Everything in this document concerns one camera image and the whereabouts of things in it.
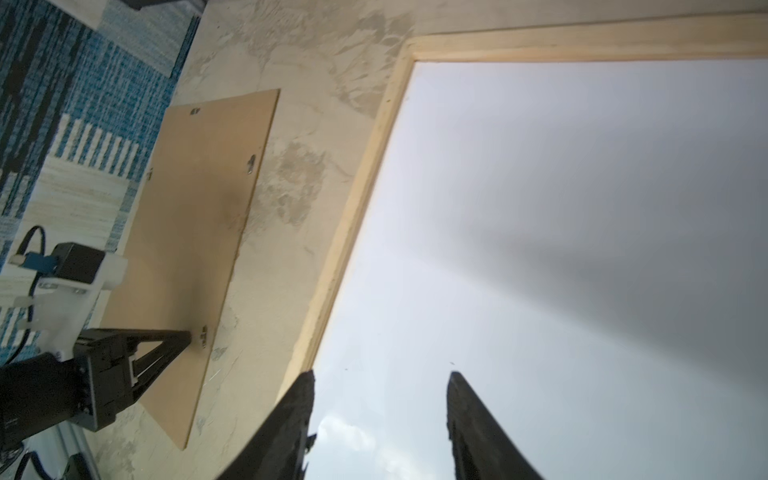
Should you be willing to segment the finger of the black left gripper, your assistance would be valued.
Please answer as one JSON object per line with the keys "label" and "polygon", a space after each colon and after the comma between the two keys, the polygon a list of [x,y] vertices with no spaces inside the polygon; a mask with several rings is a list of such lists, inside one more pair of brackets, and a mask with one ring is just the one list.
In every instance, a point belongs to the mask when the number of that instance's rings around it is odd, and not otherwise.
{"label": "finger of the black left gripper", "polygon": [[[137,402],[162,372],[191,344],[192,335],[181,330],[129,330],[125,335],[133,385],[132,400]],[[138,347],[155,343],[147,353],[136,356]]]}

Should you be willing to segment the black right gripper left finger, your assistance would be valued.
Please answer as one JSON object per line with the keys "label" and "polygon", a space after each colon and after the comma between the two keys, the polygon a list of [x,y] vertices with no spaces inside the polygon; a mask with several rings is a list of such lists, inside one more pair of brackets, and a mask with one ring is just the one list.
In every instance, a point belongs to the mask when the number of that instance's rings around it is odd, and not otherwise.
{"label": "black right gripper left finger", "polygon": [[304,457],[315,441],[308,433],[314,398],[315,377],[309,370],[298,375],[218,479],[304,479]]}

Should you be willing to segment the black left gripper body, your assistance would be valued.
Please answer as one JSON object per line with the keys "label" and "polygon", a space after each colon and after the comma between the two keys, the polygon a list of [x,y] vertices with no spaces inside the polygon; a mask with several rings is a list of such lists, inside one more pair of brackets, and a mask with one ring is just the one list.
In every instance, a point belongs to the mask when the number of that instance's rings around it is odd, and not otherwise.
{"label": "black left gripper body", "polygon": [[131,353],[118,330],[84,330],[73,348],[78,380],[77,410],[71,421],[96,432],[135,403]]}

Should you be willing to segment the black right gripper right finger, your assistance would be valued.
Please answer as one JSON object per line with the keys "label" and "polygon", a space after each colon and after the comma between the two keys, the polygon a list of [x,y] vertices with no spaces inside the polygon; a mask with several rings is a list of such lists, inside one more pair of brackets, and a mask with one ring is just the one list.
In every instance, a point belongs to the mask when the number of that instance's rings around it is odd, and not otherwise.
{"label": "black right gripper right finger", "polygon": [[447,429],[456,479],[542,479],[458,371],[447,385]]}

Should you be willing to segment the brown hardboard backing panel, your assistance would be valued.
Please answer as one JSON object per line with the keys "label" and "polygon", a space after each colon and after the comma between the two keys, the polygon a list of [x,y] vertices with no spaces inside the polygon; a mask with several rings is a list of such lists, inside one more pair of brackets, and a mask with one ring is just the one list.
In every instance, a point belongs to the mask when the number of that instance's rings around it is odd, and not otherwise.
{"label": "brown hardboard backing panel", "polygon": [[185,449],[274,118],[276,90],[167,109],[109,296],[106,328],[192,342],[140,402]]}

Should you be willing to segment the light wooden picture frame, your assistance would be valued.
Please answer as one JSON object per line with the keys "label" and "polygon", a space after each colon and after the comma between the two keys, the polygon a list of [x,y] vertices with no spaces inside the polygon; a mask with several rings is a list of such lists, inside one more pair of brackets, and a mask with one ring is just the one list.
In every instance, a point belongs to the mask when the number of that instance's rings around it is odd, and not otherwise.
{"label": "light wooden picture frame", "polygon": [[316,359],[415,64],[682,61],[766,56],[765,10],[451,32],[406,40],[387,83],[278,392],[286,393],[296,377],[310,370]]}

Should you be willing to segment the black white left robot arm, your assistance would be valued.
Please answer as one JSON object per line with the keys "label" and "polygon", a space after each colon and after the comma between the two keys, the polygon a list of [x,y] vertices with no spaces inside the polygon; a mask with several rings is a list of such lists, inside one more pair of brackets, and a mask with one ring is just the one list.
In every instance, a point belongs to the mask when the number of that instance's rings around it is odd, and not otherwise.
{"label": "black white left robot arm", "polygon": [[1,368],[1,449],[64,421],[98,431],[134,405],[192,341],[188,331],[86,329],[73,358],[53,354]]}

